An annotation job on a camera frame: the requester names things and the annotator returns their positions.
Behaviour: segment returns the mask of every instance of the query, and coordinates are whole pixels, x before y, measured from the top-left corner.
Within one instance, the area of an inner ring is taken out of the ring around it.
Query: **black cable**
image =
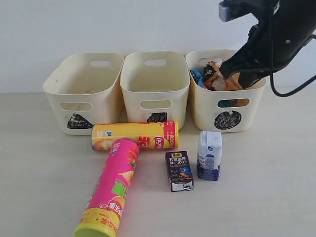
[[[277,90],[276,90],[276,87],[275,87],[275,83],[274,83],[274,75],[273,75],[273,68],[274,68],[274,62],[273,62],[273,27],[272,27],[272,18],[273,18],[273,15],[274,15],[274,7],[273,5],[270,5],[270,11],[269,11],[269,38],[270,38],[270,84],[271,84],[271,89],[273,91],[273,93],[276,95],[276,96],[279,96],[279,97],[289,97],[291,95],[294,95],[296,94],[297,92],[301,91],[302,89],[304,89],[306,86],[308,86],[309,84],[311,84],[314,80],[316,80],[316,75],[313,76],[311,79],[309,79],[308,81],[306,81],[305,83],[303,83],[302,85],[300,85],[299,87],[297,87],[296,89],[288,92],[288,93],[285,93],[285,94],[282,94],[282,93],[279,93]]]

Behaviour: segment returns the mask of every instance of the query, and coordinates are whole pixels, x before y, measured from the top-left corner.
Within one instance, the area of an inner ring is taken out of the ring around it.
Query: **basket handle hole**
[[[219,108],[231,108],[231,107],[245,107],[250,103],[248,98],[234,99],[234,100],[221,100],[217,103]]]
[[[199,61],[198,61],[198,65],[200,67],[204,67],[206,64],[208,64],[208,62],[210,61],[214,61],[214,62],[217,62],[219,64],[222,64],[223,63],[223,59],[222,58],[201,58]]]
[[[90,103],[60,103],[60,107],[64,111],[91,111]]]
[[[145,60],[144,65],[146,67],[165,67],[165,66],[167,66],[167,60],[165,60],[165,59]]]
[[[171,105],[171,100],[146,100],[140,102],[140,107],[143,110],[169,109]]]
[[[90,61],[90,66],[93,68],[111,68],[113,66],[111,61]]]

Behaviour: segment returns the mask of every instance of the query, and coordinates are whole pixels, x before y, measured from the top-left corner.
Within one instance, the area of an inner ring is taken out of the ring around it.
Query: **white milk carton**
[[[197,150],[197,175],[200,179],[218,180],[222,152],[222,134],[202,131]]]

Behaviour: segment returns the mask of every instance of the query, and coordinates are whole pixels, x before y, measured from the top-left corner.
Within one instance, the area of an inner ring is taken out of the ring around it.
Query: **white table surface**
[[[316,236],[316,88],[267,88],[253,126],[223,134],[216,182],[197,178],[198,135],[188,111],[193,191],[170,191],[164,150],[141,153],[118,237]],[[107,155],[63,134],[44,94],[0,95],[0,236],[72,237]]]

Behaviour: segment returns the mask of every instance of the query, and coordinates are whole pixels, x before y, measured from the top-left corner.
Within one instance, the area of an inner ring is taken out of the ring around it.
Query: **white plastic basket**
[[[231,58],[234,50],[195,51],[186,55],[189,70],[203,72],[207,61],[226,61]],[[253,123],[266,79],[262,79],[246,90],[211,91],[198,86],[191,77],[189,105],[196,126],[202,131],[240,132],[247,130]],[[248,99],[249,103],[242,107],[220,108],[222,100]]]
[[[123,62],[119,54],[79,53],[66,58],[50,75],[43,89],[63,132],[91,135],[94,124],[118,122]]]
[[[190,75],[177,52],[136,52],[126,57],[120,81],[129,122],[178,121],[183,126]]]

